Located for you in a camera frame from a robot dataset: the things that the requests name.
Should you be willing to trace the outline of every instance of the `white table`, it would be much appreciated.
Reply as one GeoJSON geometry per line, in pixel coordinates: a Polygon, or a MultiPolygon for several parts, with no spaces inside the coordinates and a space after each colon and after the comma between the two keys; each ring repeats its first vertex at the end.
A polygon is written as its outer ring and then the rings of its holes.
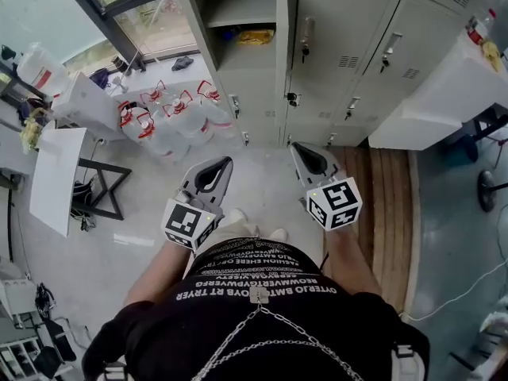
{"type": "Polygon", "coordinates": [[[46,125],[39,139],[39,156],[33,174],[30,195],[30,213],[43,223],[67,237],[69,213],[72,209],[89,214],[123,220],[114,191],[131,173],[130,169],[115,165],[85,160],[79,157],[87,129],[55,129],[55,122],[46,125]],[[76,168],[86,167],[97,171],[102,187],[100,193],[86,205],[73,201],[76,168]],[[120,174],[111,187],[108,187],[103,171],[120,174]],[[97,204],[108,195],[114,212],[98,209],[97,204]]]}
{"type": "Polygon", "coordinates": [[[87,129],[55,129],[48,123],[39,139],[30,213],[67,237],[74,176],[87,129]]]}

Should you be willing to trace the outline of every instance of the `wire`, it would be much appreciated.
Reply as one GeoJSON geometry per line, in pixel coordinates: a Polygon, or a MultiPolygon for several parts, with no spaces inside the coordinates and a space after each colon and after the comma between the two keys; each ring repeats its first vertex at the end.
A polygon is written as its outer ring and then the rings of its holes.
{"type": "MultiPolygon", "coordinates": [[[[97,149],[98,143],[100,143],[100,142],[103,142],[103,140],[99,139],[99,140],[95,141],[94,151],[92,151],[92,156],[90,157],[90,161],[93,160],[94,155],[95,155],[95,150],[97,149]]],[[[87,172],[88,172],[88,167],[87,167],[87,169],[85,169],[85,173],[83,175],[83,185],[85,185],[85,178],[87,177],[87,172]]]]}
{"type": "Polygon", "coordinates": [[[325,266],[325,262],[327,261],[328,257],[329,257],[329,254],[326,253],[325,258],[323,259],[323,262],[321,263],[321,266],[319,267],[319,271],[323,271],[323,267],[325,266]]]}
{"type": "Polygon", "coordinates": [[[23,254],[25,254],[26,269],[29,272],[30,279],[31,279],[32,278],[32,270],[30,269],[29,259],[26,256],[25,241],[23,240],[23,231],[21,230],[21,222],[20,222],[20,218],[19,218],[19,212],[17,211],[16,205],[14,205],[14,203],[12,205],[14,206],[14,210],[16,210],[17,227],[19,228],[19,235],[21,238],[21,246],[23,248],[23,254]]]}
{"type": "Polygon", "coordinates": [[[445,306],[449,305],[450,303],[453,303],[453,302],[456,302],[458,301],[459,299],[463,298],[464,296],[466,296],[467,294],[469,294],[475,287],[476,285],[478,285],[478,283],[484,279],[485,277],[489,276],[490,274],[494,274],[499,268],[501,267],[505,267],[506,268],[506,279],[508,279],[508,267],[506,266],[506,263],[508,263],[508,258],[505,257],[504,255],[504,252],[502,251],[502,247],[501,247],[501,238],[500,238],[500,235],[499,235],[499,222],[501,221],[501,216],[502,216],[502,212],[504,209],[506,209],[508,207],[508,203],[505,204],[499,211],[499,214],[498,214],[498,221],[496,223],[496,231],[497,231],[497,245],[498,245],[498,249],[499,249],[499,253],[501,254],[502,258],[503,258],[503,261],[502,263],[500,263],[499,265],[497,265],[494,269],[490,270],[489,272],[486,272],[485,274],[483,274],[482,276],[480,276],[476,281],[475,283],[473,283],[471,285],[471,287],[465,291],[463,294],[457,296],[456,298],[454,299],[450,299],[449,301],[443,303],[441,306],[439,306],[437,309],[435,309],[433,312],[431,312],[430,314],[427,314],[425,315],[424,317],[419,317],[419,318],[415,318],[415,317],[411,317],[409,314],[405,313],[405,312],[402,312],[401,314],[399,314],[399,317],[401,318],[402,316],[406,316],[406,318],[409,318],[410,320],[412,321],[423,321],[425,319],[428,319],[430,317],[432,317],[433,315],[435,315],[437,312],[439,312],[441,309],[443,309],[445,306]]]}
{"type": "Polygon", "coordinates": [[[445,306],[447,306],[448,304],[452,303],[452,302],[456,302],[458,301],[459,299],[463,298],[464,296],[466,296],[467,294],[469,294],[469,292],[471,292],[475,287],[476,285],[478,285],[478,283],[483,279],[485,278],[486,276],[489,276],[490,274],[493,274],[494,272],[496,272],[500,267],[504,266],[506,263],[508,263],[508,258],[506,260],[504,260],[502,263],[500,263],[500,265],[496,266],[494,269],[490,270],[489,272],[486,272],[485,274],[483,274],[482,276],[480,276],[476,281],[475,283],[473,283],[471,285],[471,287],[465,291],[463,294],[457,296],[456,298],[454,299],[450,299],[449,301],[447,301],[446,303],[443,303],[441,306],[439,306],[437,309],[435,309],[432,313],[428,314],[428,315],[425,315],[424,317],[419,317],[418,319],[417,318],[414,318],[414,317],[411,317],[409,314],[405,313],[405,312],[402,312],[401,314],[399,314],[399,317],[402,317],[402,316],[406,316],[408,317],[409,319],[411,319],[412,321],[422,321],[424,319],[427,319],[427,318],[430,318],[431,316],[433,316],[434,314],[436,314],[437,312],[439,312],[441,309],[443,309],[445,306]]]}

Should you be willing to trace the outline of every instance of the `window frame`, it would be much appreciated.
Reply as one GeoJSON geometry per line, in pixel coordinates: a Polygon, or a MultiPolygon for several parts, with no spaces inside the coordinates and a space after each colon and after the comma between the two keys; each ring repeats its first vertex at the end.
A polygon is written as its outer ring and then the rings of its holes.
{"type": "Polygon", "coordinates": [[[162,51],[151,52],[144,55],[137,51],[137,46],[114,19],[118,14],[134,9],[143,4],[155,0],[115,0],[105,6],[101,0],[75,0],[85,14],[94,22],[106,39],[113,45],[117,52],[127,61],[133,60],[132,68],[146,70],[146,64],[156,60],[166,60],[189,54],[199,53],[197,44],[184,45],[182,47],[168,48],[162,51]]]}

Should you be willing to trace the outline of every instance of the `yellow package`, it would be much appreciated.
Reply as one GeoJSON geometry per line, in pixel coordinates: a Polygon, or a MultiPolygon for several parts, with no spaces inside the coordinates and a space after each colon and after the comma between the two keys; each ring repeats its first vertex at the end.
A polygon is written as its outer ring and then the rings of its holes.
{"type": "Polygon", "coordinates": [[[268,44],[273,38],[273,29],[257,29],[254,31],[242,31],[238,35],[238,44],[262,45],[268,44]]]}

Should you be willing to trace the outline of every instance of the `chain necklace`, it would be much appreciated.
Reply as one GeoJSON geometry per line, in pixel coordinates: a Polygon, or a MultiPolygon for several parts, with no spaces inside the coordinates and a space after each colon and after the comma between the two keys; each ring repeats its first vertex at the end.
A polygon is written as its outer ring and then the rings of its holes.
{"type": "Polygon", "coordinates": [[[320,343],[319,340],[309,335],[304,328],[301,326],[296,325],[286,317],[284,317],[281,314],[274,314],[269,309],[263,307],[261,305],[261,301],[258,297],[257,299],[257,309],[251,312],[247,315],[245,320],[238,323],[237,327],[226,337],[226,339],[222,342],[222,344],[219,346],[219,348],[215,351],[215,353],[211,356],[211,358],[208,360],[208,362],[205,364],[205,367],[201,369],[201,371],[192,379],[192,381],[201,381],[206,377],[206,375],[212,370],[213,368],[216,368],[218,365],[228,361],[229,359],[233,358],[234,356],[238,356],[241,353],[248,352],[250,350],[253,350],[255,348],[268,346],[270,344],[296,344],[296,345],[305,345],[310,347],[316,347],[321,349],[325,354],[332,357],[336,362],[339,363],[339,365],[346,371],[346,373],[353,379],[354,381],[363,381],[362,378],[353,371],[351,366],[346,363],[345,361],[342,361],[335,352],[329,348],[326,347],[324,344],[320,343]],[[302,334],[303,336],[307,337],[308,341],[297,341],[297,340],[269,340],[269,341],[261,341],[259,343],[251,344],[247,347],[240,348],[234,352],[231,352],[230,354],[227,354],[226,356],[223,356],[221,359],[219,359],[219,356],[222,354],[226,346],[229,344],[229,342],[245,327],[248,321],[252,320],[259,312],[262,314],[268,314],[273,316],[278,321],[282,321],[283,323],[286,323],[287,325],[291,326],[293,329],[295,329],[298,333],[302,334]]]}

